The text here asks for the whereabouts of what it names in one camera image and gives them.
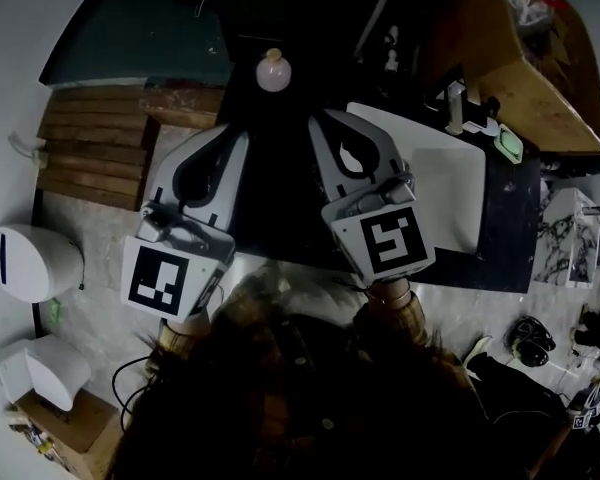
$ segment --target marble floor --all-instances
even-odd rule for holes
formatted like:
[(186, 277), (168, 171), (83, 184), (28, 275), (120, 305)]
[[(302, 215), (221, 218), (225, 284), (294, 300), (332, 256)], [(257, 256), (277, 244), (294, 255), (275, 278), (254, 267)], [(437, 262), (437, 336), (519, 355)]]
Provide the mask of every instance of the marble floor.
[[(191, 130), (163, 127), (156, 146), (150, 178), (155, 165)], [(85, 289), (72, 289), (58, 297), (59, 320), (53, 322), (50, 304), (42, 305), (43, 325), (82, 351), (92, 368), (87, 389), (115, 403), (111, 377), (123, 363), (147, 355), (147, 339), (154, 337), (159, 319), (125, 307), (120, 302), (120, 273), (124, 237), (133, 235), (136, 213), (109, 208), (69, 197), (45, 193), (43, 225), (64, 233), (80, 245), (85, 257)], [(223, 279), (225, 295), (248, 271), (265, 260), (238, 255)], [(319, 308), (322, 316), (346, 324), (355, 314), (359, 300), (352, 292), (334, 286), (333, 273), (287, 265), (300, 294), (294, 304)], [(519, 368), (541, 384), (572, 397), (587, 386), (597, 373), (593, 368), (596, 349), (576, 347), (572, 352), (570, 330), (576, 324), (582, 304), (600, 308), (600, 269), (592, 289), (562, 288), (532, 282), (525, 295), (465, 290), (444, 286), (414, 285), (431, 329), (440, 332), (444, 345), (457, 355), (467, 353), (475, 340), (491, 335), (491, 354), (502, 363)], [(212, 306), (220, 303), (212, 299)], [(511, 323), (521, 315), (537, 317), (552, 333), (557, 347), (547, 365), (528, 369), (513, 360), (502, 344)], [(142, 364), (121, 374), (118, 391), (126, 399), (143, 382)]]

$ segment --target counter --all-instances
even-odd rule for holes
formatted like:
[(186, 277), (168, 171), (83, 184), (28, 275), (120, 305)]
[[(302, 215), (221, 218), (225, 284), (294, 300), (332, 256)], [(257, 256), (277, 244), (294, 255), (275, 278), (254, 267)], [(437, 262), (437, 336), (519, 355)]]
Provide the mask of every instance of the counter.
[[(356, 80), (354, 72), (344, 74)], [(315, 94), (315, 73), (294, 73), (295, 85), (267, 94), (249, 69), (237, 66), (227, 87), (220, 119), (248, 126), (252, 144), (230, 233), (241, 252), (320, 268), (350, 271), (320, 217), (326, 199), (307, 131), (308, 115), (321, 105), (346, 107), (355, 100), (441, 129), (424, 107), (379, 98), (363, 85), (325, 83)], [(330, 92), (329, 88), (341, 89)], [(412, 276), (417, 282), (526, 293), (536, 247), (540, 209), (540, 160), (529, 151), (520, 165), (509, 163), (481, 135), (461, 140), (486, 155), (485, 195), (475, 255), (436, 249), (436, 262)]]

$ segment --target small bottle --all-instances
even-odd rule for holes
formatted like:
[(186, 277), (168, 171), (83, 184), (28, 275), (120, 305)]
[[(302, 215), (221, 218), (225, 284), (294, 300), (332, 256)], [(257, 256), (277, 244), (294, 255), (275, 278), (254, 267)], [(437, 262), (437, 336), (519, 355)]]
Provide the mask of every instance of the small bottle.
[(271, 48), (256, 68), (258, 85), (269, 92), (280, 92), (291, 81), (291, 64), (278, 48)]

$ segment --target wooden plank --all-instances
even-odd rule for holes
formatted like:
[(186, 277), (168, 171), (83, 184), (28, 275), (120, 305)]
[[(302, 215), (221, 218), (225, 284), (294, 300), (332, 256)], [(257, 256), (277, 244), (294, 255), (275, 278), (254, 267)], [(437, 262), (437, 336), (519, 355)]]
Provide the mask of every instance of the wooden plank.
[(51, 101), (47, 107), (47, 112), (65, 114), (65, 113), (83, 113), (92, 112), (96, 114), (140, 114), (140, 105), (138, 100), (72, 100), (72, 101)]
[(52, 99), (59, 100), (138, 100), (144, 94), (140, 85), (98, 85), (54, 91)]
[(73, 171), (69, 169), (40, 169), (38, 177), (44, 180), (62, 181), (72, 185), (83, 187), (98, 188), (107, 192), (116, 194), (125, 194), (127, 196), (137, 196), (140, 187), (139, 180), (127, 180), (124, 178), (114, 178), (104, 174), (95, 174), (92, 172)]
[(137, 148), (101, 146), (86, 142), (47, 141), (45, 148), (50, 155), (99, 158), (111, 162), (144, 165), (147, 152)]
[(42, 125), (92, 126), (102, 128), (121, 128), (124, 130), (144, 130), (147, 116), (143, 114), (97, 114), (89, 113), (46, 113)]
[(144, 171), (142, 165), (122, 164), (120, 162), (108, 162), (106, 160), (94, 158), (81, 158), (65, 155), (49, 155), (47, 168), (93, 172), (96, 174), (138, 181), (142, 179), (142, 173)]
[(600, 153), (600, 138), (526, 60), (483, 76), (480, 94), (498, 98), (498, 120), (540, 151)]
[(162, 124), (208, 129), (215, 126), (223, 97), (224, 90), (217, 87), (152, 87), (140, 108)]
[(152, 109), (146, 110), (147, 114), (161, 124), (181, 126), (195, 130), (208, 130), (216, 125), (217, 116), (198, 114), (194, 112), (181, 112), (177, 110)]
[(83, 128), (81, 126), (41, 126), (38, 137), (46, 140), (80, 140), (120, 146), (142, 145), (140, 130), (118, 130), (116, 128)]
[(105, 206), (122, 208), (123, 210), (137, 211), (140, 208), (140, 198), (127, 196), (124, 194), (116, 194), (114, 192), (107, 192), (105, 190), (99, 190), (95, 188), (71, 185), (61, 181), (38, 178), (38, 188), (41, 190), (54, 192), (56, 194), (74, 197), (76, 199), (92, 201)]

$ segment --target sink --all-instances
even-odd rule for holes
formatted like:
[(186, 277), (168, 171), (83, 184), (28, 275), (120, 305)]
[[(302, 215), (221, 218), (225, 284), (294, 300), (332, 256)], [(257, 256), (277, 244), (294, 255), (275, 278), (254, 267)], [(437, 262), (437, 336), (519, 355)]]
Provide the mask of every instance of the sink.
[(349, 103), (347, 111), (393, 138), (415, 177), (422, 226), (427, 227), (433, 245), (475, 254), (484, 202), (484, 151), (446, 133), (367, 105)]

